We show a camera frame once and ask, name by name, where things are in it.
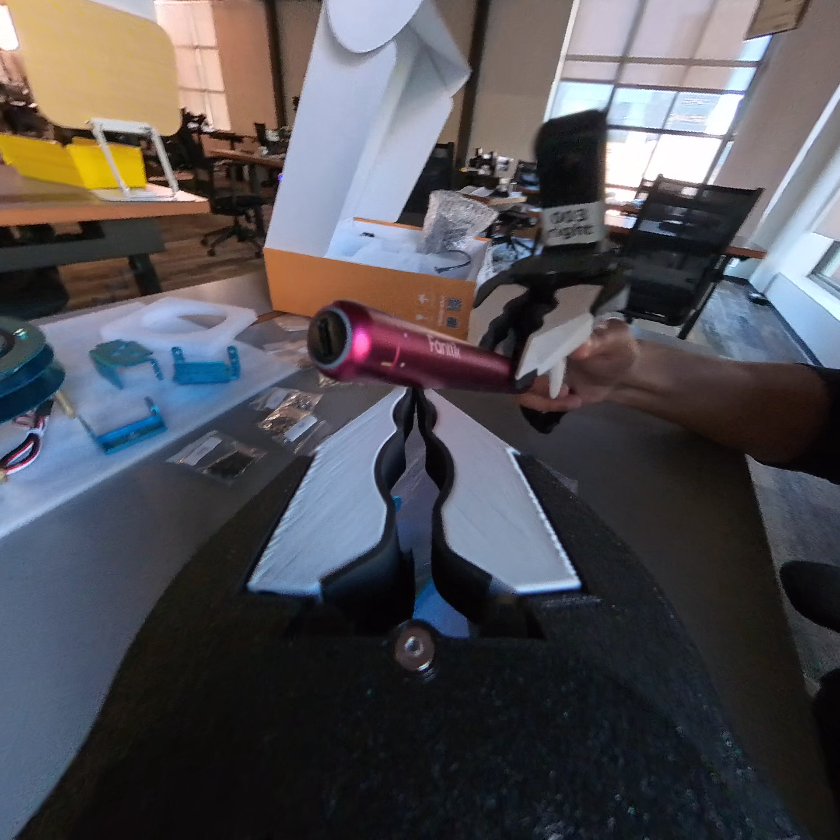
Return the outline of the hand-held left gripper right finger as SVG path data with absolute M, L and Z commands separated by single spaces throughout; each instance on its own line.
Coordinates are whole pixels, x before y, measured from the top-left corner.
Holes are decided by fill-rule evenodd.
M 578 595 L 583 584 L 519 452 L 440 394 L 417 393 L 426 472 L 437 489 L 432 574 L 453 607 Z

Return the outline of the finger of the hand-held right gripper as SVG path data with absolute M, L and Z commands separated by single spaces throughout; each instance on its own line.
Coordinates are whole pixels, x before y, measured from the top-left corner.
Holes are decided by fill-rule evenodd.
M 592 308 L 602 286 L 571 286 L 553 293 L 553 303 L 542 322 L 528 336 L 520 354 L 517 381 L 530 374 L 549 377 L 549 397 L 559 397 L 568 356 L 592 334 Z
M 476 368 L 549 370 L 557 346 L 538 331 L 557 306 L 551 287 L 480 287 L 476 292 Z

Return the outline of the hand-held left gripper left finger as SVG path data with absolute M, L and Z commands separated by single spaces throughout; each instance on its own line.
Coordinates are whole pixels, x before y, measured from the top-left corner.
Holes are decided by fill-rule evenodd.
M 318 446 L 248 580 L 253 593 L 327 596 L 353 565 L 400 552 L 392 490 L 406 469 L 414 391 L 397 387 Z

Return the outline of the red screwdriver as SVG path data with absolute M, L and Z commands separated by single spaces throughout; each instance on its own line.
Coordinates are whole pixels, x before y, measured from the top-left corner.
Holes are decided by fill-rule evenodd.
M 307 348 L 312 364 L 336 382 L 518 392 L 509 358 L 355 301 L 335 301 L 312 316 Z

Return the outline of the person's right forearm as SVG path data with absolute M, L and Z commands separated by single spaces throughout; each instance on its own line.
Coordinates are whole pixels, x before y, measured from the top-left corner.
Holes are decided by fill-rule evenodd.
M 612 399 L 763 465 L 839 483 L 839 371 L 640 341 Z

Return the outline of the grey desk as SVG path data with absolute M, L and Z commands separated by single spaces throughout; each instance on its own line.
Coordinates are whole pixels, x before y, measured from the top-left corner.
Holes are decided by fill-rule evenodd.
M 740 455 L 623 406 L 550 436 L 506 399 L 447 393 L 490 431 L 579 481 L 685 623 L 725 717 L 762 777 L 815 838 L 838 838 L 763 508 Z M 130 643 L 175 574 L 290 457 L 232 486 L 165 463 L 168 444 L 2 539 L 2 838 L 67 768 Z

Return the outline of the light desk with black legs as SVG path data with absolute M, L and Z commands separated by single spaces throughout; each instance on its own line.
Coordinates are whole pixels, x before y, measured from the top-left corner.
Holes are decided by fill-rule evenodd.
M 42 270 L 126 259 L 142 296 L 161 293 L 151 257 L 165 250 L 158 220 L 209 214 L 206 199 L 151 186 L 152 202 L 110 202 L 71 185 L 1 166 L 1 270 Z

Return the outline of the person's right hand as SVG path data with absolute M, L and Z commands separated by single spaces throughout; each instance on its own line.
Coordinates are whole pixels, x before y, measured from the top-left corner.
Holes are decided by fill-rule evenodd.
M 518 397 L 521 408 L 538 413 L 567 413 L 605 402 L 629 383 L 642 357 L 643 345 L 623 320 L 609 318 L 566 360 L 563 381 L 555 396 L 544 375 Z

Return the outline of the pile of small hardware bags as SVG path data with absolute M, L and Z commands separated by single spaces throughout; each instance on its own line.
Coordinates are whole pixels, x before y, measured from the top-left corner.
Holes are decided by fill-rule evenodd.
M 311 369 L 306 342 L 308 320 L 282 315 L 274 322 L 280 328 L 280 340 L 265 344 L 264 351 L 293 374 Z M 258 392 L 248 409 L 256 414 L 255 425 L 262 435 L 294 455 L 308 455 L 336 430 L 318 413 L 322 399 L 321 391 L 277 384 Z M 213 429 L 188 443 L 166 462 L 228 486 L 266 454 L 263 448 Z

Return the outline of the bubble wrap bundle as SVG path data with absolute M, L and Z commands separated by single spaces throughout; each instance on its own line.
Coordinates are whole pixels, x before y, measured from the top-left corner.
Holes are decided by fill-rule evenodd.
M 498 215 L 493 206 L 461 192 L 432 191 L 416 251 L 422 255 L 466 251 L 467 245 L 493 225 Z

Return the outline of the black mesh office chair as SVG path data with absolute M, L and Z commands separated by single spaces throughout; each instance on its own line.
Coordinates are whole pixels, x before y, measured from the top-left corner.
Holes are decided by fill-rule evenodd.
M 686 339 L 723 278 L 729 246 L 763 192 L 658 175 L 622 247 L 627 320 L 678 328 L 678 339 Z

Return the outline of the orange cardboard box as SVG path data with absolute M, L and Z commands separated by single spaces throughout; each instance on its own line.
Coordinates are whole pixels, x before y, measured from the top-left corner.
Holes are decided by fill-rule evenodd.
M 269 221 L 274 310 L 346 299 L 466 339 L 487 242 L 399 225 L 469 66 L 433 2 L 324 2 Z

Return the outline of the white foam sheet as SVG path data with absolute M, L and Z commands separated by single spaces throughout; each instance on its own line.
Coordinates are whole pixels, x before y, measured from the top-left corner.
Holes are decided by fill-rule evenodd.
M 147 414 L 145 397 L 161 410 L 168 431 L 113 455 L 93 444 L 78 419 L 56 409 L 36 461 L 9 477 L 1 488 L 1 535 L 34 522 L 141 458 L 192 433 L 218 415 L 291 375 L 291 370 L 263 350 L 271 339 L 244 341 L 243 331 L 256 319 L 253 309 L 164 296 L 90 311 L 43 324 L 40 328 L 66 370 L 63 393 L 95 432 L 130 424 Z M 109 340 L 134 340 L 154 352 L 164 375 L 158 381 L 149 364 L 121 370 L 118 390 L 100 376 L 88 352 Z M 172 347 L 185 360 L 227 361 L 227 347 L 238 349 L 240 376 L 227 384 L 178 385 L 173 382 Z

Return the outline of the yellow box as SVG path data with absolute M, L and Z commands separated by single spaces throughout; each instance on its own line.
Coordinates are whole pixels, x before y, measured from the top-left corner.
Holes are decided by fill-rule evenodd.
M 147 179 L 141 149 L 120 143 L 111 143 L 108 148 L 126 186 L 145 188 Z M 95 140 L 74 138 L 62 145 L 53 140 L 3 133 L 1 152 L 7 165 L 29 179 L 89 191 L 119 186 L 105 153 Z

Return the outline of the tan rounded board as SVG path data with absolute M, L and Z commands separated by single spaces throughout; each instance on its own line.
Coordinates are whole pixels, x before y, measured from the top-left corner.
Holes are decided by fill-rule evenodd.
M 62 128 L 92 120 L 182 123 L 175 48 L 152 18 L 100 2 L 10 1 L 24 73 L 40 113 Z

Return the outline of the long blue metal bracket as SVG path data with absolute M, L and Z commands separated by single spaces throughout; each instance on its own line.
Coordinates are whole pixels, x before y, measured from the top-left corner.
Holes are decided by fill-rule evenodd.
M 393 496 L 397 536 L 413 560 L 413 618 L 430 625 L 439 636 L 467 639 L 469 622 L 439 593 L 432 573 L 434 497 Z

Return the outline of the perforated blue U bracket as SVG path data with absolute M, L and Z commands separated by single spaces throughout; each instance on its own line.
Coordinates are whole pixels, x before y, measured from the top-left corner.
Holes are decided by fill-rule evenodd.
M 173 361 L 173 382 L 178 385 L 227 384 L 240 376 L 238 349 L 234 345 L 227 347 L 227 361 L 210 360 L 190 362 L 185 359 L 183 350 L 171 348 Z

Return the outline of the shiny blue U bracket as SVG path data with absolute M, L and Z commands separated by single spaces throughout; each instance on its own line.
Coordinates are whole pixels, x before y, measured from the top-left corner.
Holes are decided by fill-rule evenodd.
M 77 419 L 93 444 L 105 455 L 113 455 L 168 431 L 156 402 L 148 396 L 144 398 L 144 402 L 147 408 L 145 416 L 105 433 L 95 432 L 83 416 L 79 415 Z

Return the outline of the blue bracket with flanges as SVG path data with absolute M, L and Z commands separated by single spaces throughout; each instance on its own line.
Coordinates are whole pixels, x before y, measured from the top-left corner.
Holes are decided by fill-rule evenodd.
M 164 379 L 161 367 L 154 357 L 154 352 L 142 344 L 131 340 L 112 340 L 99 343 L 88 352 L 93 367 L 107 382 L 118 390 L 124 389 L 120 375 L 122 369 L 132 369 L 149 364 L 155 378 Z

